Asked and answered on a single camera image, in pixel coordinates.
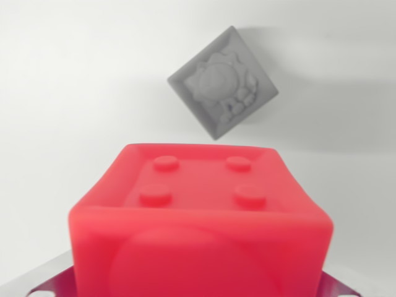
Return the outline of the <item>gripper right finger with metal black pad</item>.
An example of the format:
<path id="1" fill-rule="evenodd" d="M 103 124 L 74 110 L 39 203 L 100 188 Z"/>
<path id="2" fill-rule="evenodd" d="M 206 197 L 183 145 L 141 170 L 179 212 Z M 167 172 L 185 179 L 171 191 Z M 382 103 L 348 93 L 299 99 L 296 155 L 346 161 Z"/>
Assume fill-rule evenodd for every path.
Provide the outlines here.
<path id="1" fill-rule="evenodd" d="M 395 257 L 328 257 L 318 295 L 395 296 Z"/>

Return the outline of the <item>gripper left finger with metal black pad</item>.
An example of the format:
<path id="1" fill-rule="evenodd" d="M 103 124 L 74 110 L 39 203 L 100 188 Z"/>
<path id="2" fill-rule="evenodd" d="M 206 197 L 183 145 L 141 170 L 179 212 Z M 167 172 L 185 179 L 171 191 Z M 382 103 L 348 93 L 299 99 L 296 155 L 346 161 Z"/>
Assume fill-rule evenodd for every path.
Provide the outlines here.
<path id="1" fill-rule="evenodd" d="M 51 296 L 77 296 L 71 251 L 1 285 L 1 296 L 30 296 L 38 291 Z"/>

